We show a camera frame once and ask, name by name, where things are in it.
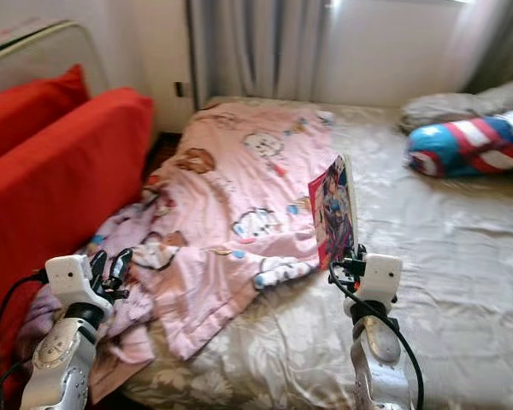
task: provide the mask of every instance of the striped pillow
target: striped pillow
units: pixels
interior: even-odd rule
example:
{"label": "striped pillow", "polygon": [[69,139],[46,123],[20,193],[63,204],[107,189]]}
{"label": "striped pillow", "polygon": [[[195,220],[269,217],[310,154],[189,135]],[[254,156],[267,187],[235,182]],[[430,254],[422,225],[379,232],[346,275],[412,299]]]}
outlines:
{"label": "striped pillow", "polygon": [[459,177],[513,169],[513,111],[423,126],[409,139],[408,164],[419,173]]}

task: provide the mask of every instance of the wire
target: wire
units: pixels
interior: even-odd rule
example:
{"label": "wire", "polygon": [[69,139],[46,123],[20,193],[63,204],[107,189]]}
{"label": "wire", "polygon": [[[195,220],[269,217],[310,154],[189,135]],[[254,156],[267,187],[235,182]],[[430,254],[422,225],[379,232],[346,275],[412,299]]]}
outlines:
{"label": "wire", "polygon": [[[44,269],[40,269],[38,273],[34,273],[31,276],[27,276],[25,278],[19,279],[17,282],[15,282],[11,288],[9,288],[8,293],[6,293],[6,296],[2,299],[2,303],[0,305],[0,320],[2,320],[2,316],[4,311],[6,310],[6,307],[8,306],[9,299],[13,295],[15,289],[17,289],[19,286],[26,282],[32,282],[32,281],[39,281],[42,283],[47,283],[47,274],[45,273]],[[3,408],[3,389],[2,385],[0,385],[0,408]]]}
{"label": "wire", "polygon": [[417,396],[417,401],[416,401],[416,410],[422,410],[423,403],[424,403],[424,381],[423,381],[423,377],[422,377],[422,370],[420,369],[420,365],[418,365],[418,360],[416,359],[414,352],[410,348],[409,343],[404,338],[404,336],[401,334],[401,332],[396,328],[396,326],[391,322],[391,320],[389,320],[385,315],[380,313],[378,310],[374,309],[372,306],[370,306],[365,301],[362,301],[361,299],[359,299],[357,296],[355,296],[352,292],[350,292],[348,289],[346,289],[346,287],[344,287],[340,283],[339,279],[337,278],[337,276],[333,270],[333,267],[338,266],[338,265],[339,264],[337,264],[337,262],[331,262],[331,264],[329,264],[329,266],[328,266],[328,270],[330,272],[330,276],[331,276],[331,279],[333,280],[334,284],[336,284],[336,286],[340,290],[342,290],[347,297],[352,299],[355,303],[361,303],[362,305],[364,305],[372,313],[373,316],[375,316],[381,322],[383,322],[384,325],[386,325],[395,334],[395,336],[399,339],[399,341],[403,345],[404,349],[406,350],[407,355],[409,356],[409,359],[412,362],[412,366],[414,367],[414,371],[416,373],[416,381],[418,383],[418,396]]}
{"label": "wire", "polygon": [[[19,369],[21,366],[23,366],[25,363],[27,363],[29,360],[25,361],[18,361],[14,365],[12,365],[7,372],[3,374],[3,376],[0,378],[0,392],[2,391],[2,385],[3,382],[6,381],[6,378],[9,377],[9,375],[13,372],[15,372],[17,369]],[[0,401],[0,410],[3,410],[3,401]]]}

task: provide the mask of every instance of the cartoon character print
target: cartoon character print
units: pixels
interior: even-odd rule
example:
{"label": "cartoon character print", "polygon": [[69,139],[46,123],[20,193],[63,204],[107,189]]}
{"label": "cartoon character print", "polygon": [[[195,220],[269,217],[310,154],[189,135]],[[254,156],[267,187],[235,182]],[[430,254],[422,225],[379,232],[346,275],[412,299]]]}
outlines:
{"label": "cartoon character print", "polygon": [[259,273],[253,278],[255,289],[261,290],[289,279],[300,278],[313,271],[314,267],[307,262],[293,257],[273,256],[264,258]]}
{"label": "cartoon character print", "polygon": [[140,245],[133,247],[133,264],[146,269],[163,271],[171,265],[180,247],[188,243],[180,231],[163,237],[151,232]]}
{"label": "cartoon character print", "polygon": [[213,190],[216,200],[220,203],[226,203],[229,197],[236,192],[233,181],[222,176],[218,171],[213,174],[207,178],[209,186]]}
{"label": "cartoon character print", "polygon": [[[119,237],[118,231],[121,231],[120,236],[129,236],[133,233],[133,225],[130,225],[130,220],[136,218],[140,211],[140,204],[133,203],[120,209],[116,213],[112,214],[108,219],[99,227],[95,235],[91,238],[90,242],[85,246],[83,252],[88,256],[93,256],[100,249],[103,248],[107,238],[109,236]],[[128,228],[122,226],[124,223],[127,224]]]}
{"label": "cartoon character print", "polygon": [[142,203],[144,209],[147,209],[154,203],[156,211],[154,212],[154,220],[167,215],[171,209],[177,206],[168,190],[168,181],[161,179],[158,175],[148,177],[143,188]]}
{"label": "cartoon character print", "polygon": [[280,153],[285,148],[283,142],[266,132],[253,132],[243,139],[243,145],[254,155],[266,161],[269,168],[279,176],[284,176],[286,170],[277,164]]}
{"label": "cartoon character print", "polygon": [[293,203],[287,205],[287,212],[289,214],[298,215],[302,212],[311,211],[311,202],[309,196],[300,196]]}
{"label": "cartoon character print", "polygon": [[253,132],[245,136],[243,144],[250,152],[263,159],[278,155],[284,148],[279,138],[266,132]]}
{"label": "cartoon character print", "polygon": [[117,337],[137,323],[152,320],[154,301],[151,294],[141,283],[131,282],[124,285],[129,290],[129,297],[116,301],[109,320],[98,328],[97,340],[105,336]]}
{"label": "cartoon character print", "polygon": [[319,118],[320,122],[324,126],[333,126],[334,125],[334,114],[329,111],[317,111],[315,113],[317,118]]}
{"label": "cartoon character print", "polygon": [[289,137],[292,134],[299,134],[301,132],[305,132],[307,125],[308,125],[308,121],[305,118],[301,117],[301,118],[299,118],[297,120],[297,122],[295,122],[291,126],[291,128],[289,128],[288,130],[283,131],[283,133]]}
{"label": "cartoon character print", "polygon": [[240,122],[238,117],[232,113],[222,113],[213,115],[213,120],[216,123],[216,127],[222,130],[235,130],[236,125]]}
{"label": "cartoon character print", "polygon": [[228,256],[232,253],[231,249],[211,249],[211,252],[215,252],[219,256]]}
{"label": "cartoon character print", "polygon": [[245,212],[232,225],[232,230],[242,242],[252,242],[257,237],[281,232],[281,223],[274,211],[266,208],[253,208]]}
{"label": "cartoon character print", "polygon": [[206,149],[190,148],[185,151],[175,165],[180,169],[193,171],[195,173],[208,173],[215,171],[215,158]]}
{"label": "cartoon character print", "polygon": [[352,248],[354,241],[345,184],[345,176],[339,173],[337,167],[329,169],[323,181],[327,252],[334,259],[342,255],[346,248]]}

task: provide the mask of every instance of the book cover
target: book cover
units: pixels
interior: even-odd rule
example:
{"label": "book cover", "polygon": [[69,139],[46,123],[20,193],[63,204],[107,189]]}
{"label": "book cover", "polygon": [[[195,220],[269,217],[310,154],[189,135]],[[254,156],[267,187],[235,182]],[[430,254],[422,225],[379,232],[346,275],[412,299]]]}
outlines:
{"label": "book cover", "polygon": [[339,155],[308,184],[320,269],[357,249],[357,216],[351,164]]}

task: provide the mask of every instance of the red pillow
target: red pillow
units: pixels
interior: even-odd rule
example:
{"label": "red pillow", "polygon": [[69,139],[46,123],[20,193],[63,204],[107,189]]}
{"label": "red pillow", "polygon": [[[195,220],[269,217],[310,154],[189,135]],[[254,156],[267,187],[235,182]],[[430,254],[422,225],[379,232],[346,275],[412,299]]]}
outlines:
{"label": "red pillow", "polygon": [[56,79],[0,92],[0,156],[89,99],[79,64]]}
{"label": "red pillow", "polygon": [[[71,254],[139,199],[152,105],[133,90],[104,92],[0,158],[0,302],[15,280]],[[4,313],[2,372],[36,288],[23,285]]]}

